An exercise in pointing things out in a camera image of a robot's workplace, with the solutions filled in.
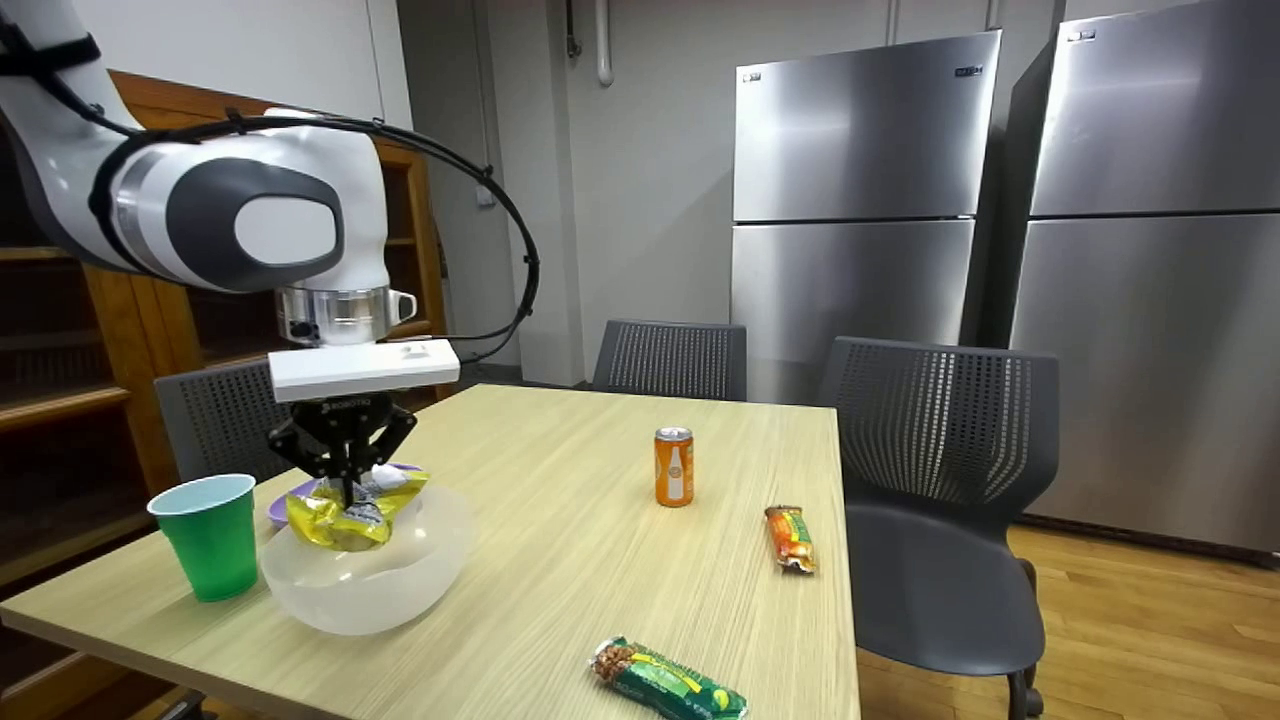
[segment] wooden table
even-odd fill
[[[699,500],[651,503],[651,430],[695,431]],[[859,718],[838,416],[824,410],[469,390],[395,462],[478,520],[463,577],[386,636],[320,636],[265,583],[196,606],[166,536],[3,600],[0,619],[270,718],[651,718],[590,679],[633,636],[760,720]],[[302,476],[259,487],[259,510]],[[803,503],[819,577],[780,577],[763,503]]]

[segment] candy bar wrapper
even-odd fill
[[[421,467],[380,464],[358,483],[358,503],[346,510],[340,487],[308,480],[273,503],[273,531],[294,528],[302,539],[334,552],[364,552],[392,539],[395,512],[428,483]]]
[[[746,720],[750,701],[644,644],[612,636],[594,655],[595,686],[648,706],[663,720]]]
[[[793,577],[817,577],[817,550],[814,550],[814,536],[803,524],[803,510],[800,503],[770,503],[763,520],[770,520],[777,566]]]

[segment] black cable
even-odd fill
[[[21,77],[31,77],[56,106],[64,106],[67,113],[77,113],[82,121],[98,126],[98,128],[107,128],[107,133],[119,133],[128,135],[98,171],[98,189],[94,189],[94,212],[98,221],[105,223],[105,238],[117,244],[117,253],[126,261],[131,261],[107,221],[107,186],[111,177],[126,167],[126,159],[150,144],[166,144],[166,140],[175,140],[175,144],[200,144],[200,140],[216,140],[216,135],[246,135],[252,128],[338,128],[338,133],[361,133],[361,135],[390,135],[411,153],[426,153],[426,158],[435,158],[442,163],[471,177],[482,189],[488,189],[506,212],[511,216],[511,223],[521,229],[521,244],[525,244],[525,294],[521,294],[521,305],[517,305],[517,316],[497,329],[497,331],[478,331],[478,335],[449,335],[449,339],[500,339],[497,349],[488,351],[478,351],[478,355],[463,355],[463,366],[482,366],[488,355],[497,355],[500,349],[511,346],[517,329],[531,316],[531,301],[537,301],[537,287],[542,287],[542,257],[537,257],[537,240],[517,207],[517,199],[486,171],[478,167],[471,159],[463,159],[461,153],[453,153],[449,144],[435,144],[421,133],[409,133],[409,128],[392,128],[392,126],[380,126],[380,121],[352,121],[352,118],[334,118],[334,113],[317,113],[317,118],[258,118],[258,121],[246,121],[239,113],[227,113],[227,121],[220,126],[191,126],[191,128],[172,128],[172,133],[146,133],[146,128],[126,128],[117,121],[107,121],[105,109],[98,106],[86,106],[56,73],[59,67],[73,67],[73,63],[88,63],[98,61],[98,46],[94,37],[86,39],[73,39],[73,46],[59,46],[59,47],[43,47],[36,54],[31,39],[9,22],[9,14],[0,14],[0,47],[9,54],[3,61],[15,61]]]
[[[100,126],[107,133],[119,133],[119,135],[136,135],[139,128],[126,128],[117,121],[107,121],[105,109],[98,106],[86,106],[59,77],[56,77],[56,63],[49,56],[73,47],[73,61],[67,63],[86,63],[86,61],[98,61],[98,46],[94,37],[77,39],[77,46],[59,46],[59,47],[49,47],[49,54],[36,54],[31,39],[23,37],[23,30],[15,30],[3,14],[0,14],[0,47],[9,54],[3,61],[15,61],[15,63],[27,63],[21,67],[23,77],[31,77],[51,102],[59,102],[67,113],[77,113],[82,121],[88,126]]]

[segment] green wrapper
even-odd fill
[[[663,720],[740,720],[750,701],[661,654],[626,636],[609,639],[594,655],[594,673],[605,689],[657,708]]]

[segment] chair backrest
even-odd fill
[[[1052,355],[838,335],[824,381],[854,483],[1014,520],[1058,476]]]
[[[157,402],[185,480],[207,473],[265,480],[294,467],[270,447],[270,431],[288,419],[273,398],[270,361],[160,375]]]
[[[594,390],[746,402],[750,329],[609,319]]]

